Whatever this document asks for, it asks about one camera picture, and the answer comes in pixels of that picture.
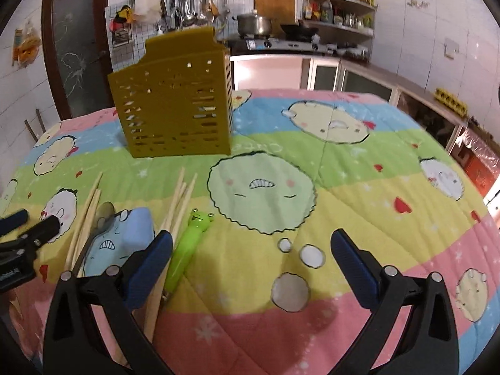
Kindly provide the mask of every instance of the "metal lid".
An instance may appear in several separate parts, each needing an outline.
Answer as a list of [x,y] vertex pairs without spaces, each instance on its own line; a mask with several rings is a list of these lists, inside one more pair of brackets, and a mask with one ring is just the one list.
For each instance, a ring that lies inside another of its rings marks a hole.
[[244,19],[244,18],[265,18],[265,17],[263,17],[262,15],[258,15],[257,10],[252,10],[252,12],[237,15],[236,18],[238,18],[239,20],[240,18]]

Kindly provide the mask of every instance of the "light switch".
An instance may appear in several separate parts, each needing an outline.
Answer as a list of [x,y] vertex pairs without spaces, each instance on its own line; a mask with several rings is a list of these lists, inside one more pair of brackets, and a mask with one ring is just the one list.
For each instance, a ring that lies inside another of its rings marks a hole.
[[444,56],[450,59],[454,59],[455,54],[460,51],[459,49],[460,47],[457,42],[452,41],[449,38],[444,39]]

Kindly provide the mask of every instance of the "frog head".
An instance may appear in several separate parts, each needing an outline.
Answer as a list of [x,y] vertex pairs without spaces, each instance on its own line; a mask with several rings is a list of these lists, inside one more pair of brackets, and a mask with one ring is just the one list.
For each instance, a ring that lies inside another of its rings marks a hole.
[[203,211],[198,211],[197,208],[191,210],[189,215],[189,221],[187,225],[189,227],[201,228],[202,231],[207,231],[210,223],[213,221],[213,213],[204,213]]

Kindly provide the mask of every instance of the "metal shelf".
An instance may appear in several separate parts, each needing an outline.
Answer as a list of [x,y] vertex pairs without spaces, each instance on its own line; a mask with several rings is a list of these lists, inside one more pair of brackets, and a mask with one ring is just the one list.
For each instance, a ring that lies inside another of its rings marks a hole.
[[344,30],[347,32],[353,32],[355,34],[364,35],[370,39],[372,39],[374,37],[374,32],[371,28],[357,29],[357,28],[346,27],[345,25],[336,25],[336,24],[329,24],[328,22],[310,21],[310,20],[305,20],[304,24],[307,24],[311,27],[316,27],[316,28],[327,27],[327,28],[341,29],[341,30]]
[[351,13],[356,15],[366,15],[375,12],[377,9],[373,5],[363,3],[359,0],[330,0],[332,4],[338,5],[344,10],[351,10]]

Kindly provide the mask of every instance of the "plastic bag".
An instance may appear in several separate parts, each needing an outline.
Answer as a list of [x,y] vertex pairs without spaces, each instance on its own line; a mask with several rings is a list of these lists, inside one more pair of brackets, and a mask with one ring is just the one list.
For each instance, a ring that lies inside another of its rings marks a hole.
[[19,46],[18,61],[20,66],[33,63],[37,58],[42,40],[38,36],[38,31],[33,27],[31,20],[28,20],[22,33],[22,42]]

